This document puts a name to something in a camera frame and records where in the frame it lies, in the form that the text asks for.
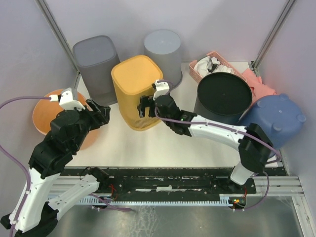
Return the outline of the yellow slatted basket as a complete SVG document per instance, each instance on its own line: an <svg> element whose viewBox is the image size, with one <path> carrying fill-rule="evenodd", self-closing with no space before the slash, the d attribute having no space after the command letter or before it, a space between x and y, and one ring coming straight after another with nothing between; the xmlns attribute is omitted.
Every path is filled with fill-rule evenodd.
<svg viewBox="0 0 316 237"><path fill-rule="evenodd" d="M137 108L142 96L153 95L152 84L163 79L163 73L157 64L148 56L134 56L114 66L111 76L119 111L127 125L136 131L144 131L157 125L159 120L149 117L149 108L145 108L142 118Z"/></svg>

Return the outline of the grey slatted basket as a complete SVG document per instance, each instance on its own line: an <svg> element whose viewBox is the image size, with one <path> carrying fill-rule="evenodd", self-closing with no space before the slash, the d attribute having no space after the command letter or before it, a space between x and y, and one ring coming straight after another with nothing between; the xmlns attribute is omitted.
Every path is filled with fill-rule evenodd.
<svg viewBox="0 0 316 237"><path fill-rule="evenodd" d="M108 36L84 39L73 46L73 55L90 98L102 106L115 104L111 71L120 60L113 41Z"/></svg>

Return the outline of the orange round bin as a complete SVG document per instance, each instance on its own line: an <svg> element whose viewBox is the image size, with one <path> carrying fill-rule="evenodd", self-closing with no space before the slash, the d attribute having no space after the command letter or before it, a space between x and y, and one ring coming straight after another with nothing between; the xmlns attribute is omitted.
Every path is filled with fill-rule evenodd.
<svg viewBox="0 0 316 237"><path fill-rule="evenodd" d="M49 100L39 100L33 110L33 124L35 128L43 135L46 135L50 129L50 123L56 116L63 111L58 102L50 102ZM99 129L89 132L85 138L80 150L85 150L92 146L100 136Z"/></svg>

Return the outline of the grey round bin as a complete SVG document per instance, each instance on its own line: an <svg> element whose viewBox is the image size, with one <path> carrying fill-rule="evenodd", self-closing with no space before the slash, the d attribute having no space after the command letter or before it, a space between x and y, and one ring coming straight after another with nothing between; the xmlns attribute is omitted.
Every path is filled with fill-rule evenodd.
<svg viewBox="0 0 316 237"><path fill-rule="evenodd" d="M170 30L157 30L144 38L144 54L151 58L163 73L163 79L177 87L182 81L181 40Z"/></svg>

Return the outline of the black cylindrical bin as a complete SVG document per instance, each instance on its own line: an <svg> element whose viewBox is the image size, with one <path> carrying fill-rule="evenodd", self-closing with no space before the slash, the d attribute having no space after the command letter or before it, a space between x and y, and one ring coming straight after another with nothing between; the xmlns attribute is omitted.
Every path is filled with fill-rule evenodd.
<svg viewBox="0 0 316 237"><path fill-rule="evenodd" d="M251 103L252 92L243 79L230 73L212 73L198 84L194 113L234 125Z"/></svg>

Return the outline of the blue plastic bucket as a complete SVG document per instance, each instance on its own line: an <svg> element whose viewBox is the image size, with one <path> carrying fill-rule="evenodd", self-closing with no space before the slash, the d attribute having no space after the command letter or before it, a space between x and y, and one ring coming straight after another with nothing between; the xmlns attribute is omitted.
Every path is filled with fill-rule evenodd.
<svg viewBox="0 0 316 237"><path fill-rule="evenodd" d="M300 107L285 93L258 99L238 121L238 125L259 125L280 150L302 129L307 118Z"/></svg>

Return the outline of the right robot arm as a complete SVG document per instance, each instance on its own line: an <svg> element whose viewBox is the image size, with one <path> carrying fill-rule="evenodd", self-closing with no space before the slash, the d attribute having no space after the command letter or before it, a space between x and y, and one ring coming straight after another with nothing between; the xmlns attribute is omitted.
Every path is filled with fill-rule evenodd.
<svg viewBox="0 0 316 237"><path fill-rule="evenodd" d="M262 173L268 163L273 144L255 123L235 126L212 121L179 109L170 95L141 96L137 106L140 117L144 117L146 108L149 108L150 117L162 120L176 134L209 139L238 151L240 161L226 181L232 193L240 192L246 181Z"/></svg>

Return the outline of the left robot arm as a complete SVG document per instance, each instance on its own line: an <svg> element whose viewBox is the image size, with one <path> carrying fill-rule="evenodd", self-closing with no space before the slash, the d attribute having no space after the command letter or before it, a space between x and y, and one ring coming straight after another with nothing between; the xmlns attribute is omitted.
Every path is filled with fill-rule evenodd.
<svg viewBox="0 0 316 237"><path fill-rule="evenodd" d="M87 99L83 108L80 105L73 101L71 109L63 110L51 121L51 130L32 152L29 168L22 169L27 179L23 193L15 209L0 220L10 230L10 236L46 237L78 201L109 188L109 175L95 167L63 194L47 199L53 184L77 154L88 133L109 123L109 106L100 106L92 99Z"/></svg>

